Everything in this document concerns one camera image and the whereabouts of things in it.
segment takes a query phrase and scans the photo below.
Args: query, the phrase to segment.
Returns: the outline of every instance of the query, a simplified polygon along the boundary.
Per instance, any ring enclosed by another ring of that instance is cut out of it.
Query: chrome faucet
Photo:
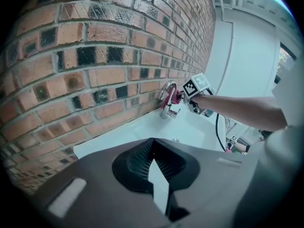
[[[162,119],[167,119],[168,115],[172,118],[175,118],[177,113],[176,111],[173,111],[170,109],[171,107],[171,101],[172,101],[172,96],[174,94],[174,92],[176,91],[176,83],[173,80],[168,81],[161,89],[160,91],[160,95],[158,97],[159,100],[161,100],[161,103],[163,103],[164,97],[166,92],[168,92],[170,89],[171,90],[171,94],[169,97],[168,102],[166,103],[166,105],[164,106],[163,110],[161,111],[161,118]]]

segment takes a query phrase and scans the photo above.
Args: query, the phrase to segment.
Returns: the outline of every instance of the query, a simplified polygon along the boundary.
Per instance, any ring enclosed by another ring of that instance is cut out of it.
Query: sink basin
[[[75,155],[80,159],[96,151],[146,138],[163,138],[208,150],[223,151],[215,134],[216,114],[211,117],[191,113],[184,103],[173,105],[172,110],[180,112],[175,119],[161,119],[161,109],[154,110],[140,118],[126,123],[97,138],[74,147]],[[218,119],[218,135],[226,142],[225,120]]]

